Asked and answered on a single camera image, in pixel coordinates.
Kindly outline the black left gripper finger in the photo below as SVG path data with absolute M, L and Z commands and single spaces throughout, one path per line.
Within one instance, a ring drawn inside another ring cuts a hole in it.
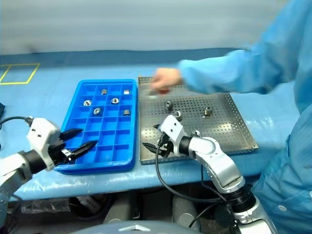
M 95 147 L 95 145 L 97 144 L 97 140 L 91 140 L 88 141 L 84 144 L 82 144 L 81 146 L 79 146 L 77 149 L 73 150 L 70 156 L 71 160 L 75 160 L 81 156 L 84 156 L 85 154 L 87 154 L 91 149 L 93 149 Z
M 74 138 L 76 135 L 82 132 L 82 129 L 80 128 L 75 128 L 75 129 L 69 129 L 64 132 L 61 132 L 59 135 L 59 139 L 63 141 L 70 140 Z

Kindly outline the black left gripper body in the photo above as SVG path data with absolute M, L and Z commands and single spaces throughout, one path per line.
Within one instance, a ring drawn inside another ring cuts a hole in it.
M 55 166 L 58 166 L 62 163 L 71 162 L 73 159 L 73 153 L 65 148 L 65 141 L 67 139 L 67 133 L 60 133 L 59 137 L 57 137 L 57 139 L 49 146 L 49 156 L 51 157 Z

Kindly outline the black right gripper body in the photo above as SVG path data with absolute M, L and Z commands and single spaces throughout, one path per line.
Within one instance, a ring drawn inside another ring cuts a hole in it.
M 173 143 L 170 141 L 169 136 L 162 133 L 159 140 L 157 141 L 157 156 L 162 158 L 168 158 L 170 153 L 174 150 Z

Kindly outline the blue plastic compartment tray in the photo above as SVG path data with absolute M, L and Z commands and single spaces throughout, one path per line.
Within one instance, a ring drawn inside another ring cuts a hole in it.
M 107 89 L 106 95 L 101 90 Z M 119 104 L 111 99 L 118 98 Z M 91 106 L 83 106 L 85 100 Z M 98 115 L 95 108 L 101 108 Z M 124 116 L 129 109 L 131 114 Z M 137 82 L 133 79 L 82 80 L 78 83 L 72 101 L 62 124 L 62 130 L 80 128 L 82 132 L 66 142 L 69 150 L 97 140 L 97 144 L 87 154 L 73 162 L 55 167 L 55 171 L 65 175 L 82 175 L 127 171 L 136 160 L 137 143 Z

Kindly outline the perforated steel tray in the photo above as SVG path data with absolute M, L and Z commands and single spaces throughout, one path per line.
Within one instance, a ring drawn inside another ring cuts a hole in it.
M 151 80 L 150 77 L 138 79 L 141 144 L 156 145 L 160 132 L 153 126 L 160 124 L 167 115 L 180 111 L 183 117 L 181 124 L 188 135 L 194 130 L 199 130 L 203 137 L 216 139 L 221 149 L 228 155 L 251 153 L 258 149 L 231 95 L 203 95 L 189 91 L 185 85 L 178 85 L 165 95 L 148 99 L 146 94 L 150 90 Z M 170 112 L 166 112 L 164 108 L 167 100 L 173 103 Z M 213 108 L 213 113 L 205 117 L 204 109 L 208 106 Z

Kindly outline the person's bare hand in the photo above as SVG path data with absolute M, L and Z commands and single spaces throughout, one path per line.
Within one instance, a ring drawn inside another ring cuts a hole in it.
M 176 68 L 158 68 L 152 79 L 152 88 L 154 90 L 165 89 L 182 82 L 182 75 Z

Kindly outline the black item with white label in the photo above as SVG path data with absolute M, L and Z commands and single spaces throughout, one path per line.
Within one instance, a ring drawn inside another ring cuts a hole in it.
M 112 201 L 111 194 L 81 195 L 68 199 L 70 212 L 81 220 L 92 220 L 106 215 Z

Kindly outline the clear plastic bag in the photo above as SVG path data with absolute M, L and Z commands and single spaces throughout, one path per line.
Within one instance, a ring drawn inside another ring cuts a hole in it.
M 21 206 L 23 214 L 40 214 L 40 213 L 65 213 L 70 212 L 69 199 L 52 198 L 30 200 L 23 202 Z

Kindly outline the grey rounded robot leg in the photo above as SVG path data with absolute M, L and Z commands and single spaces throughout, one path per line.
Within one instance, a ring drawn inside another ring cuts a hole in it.
M 178 196 L 172 201 L 172 222 L 188 228 L 190 223 L 198 215 L 194 203 Z
M 132 194 L 119 194 L 109 209 L 103 223 L 133 220 L 136 198 Z

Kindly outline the grey robot torso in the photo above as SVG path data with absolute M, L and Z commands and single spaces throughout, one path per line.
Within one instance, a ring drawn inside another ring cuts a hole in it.
M 202 234 L 190 228 L 165 221 L 121 221 L 100 224 L 70 234 Z

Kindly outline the person's blue-sleeved arm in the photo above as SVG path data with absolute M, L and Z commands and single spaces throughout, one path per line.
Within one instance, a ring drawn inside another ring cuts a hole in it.
M 312 108 L 312 0 L 291 0 L 250 49 L 182 60 L 178 68 L 192 90 L 206 94 L 267 94 L 294 81 L 299 112 Z

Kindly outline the person's blue gown torso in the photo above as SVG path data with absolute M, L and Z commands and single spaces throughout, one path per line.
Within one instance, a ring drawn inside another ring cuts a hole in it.
M 312 105 L 253 187 L 280 234 L 312 234 Z

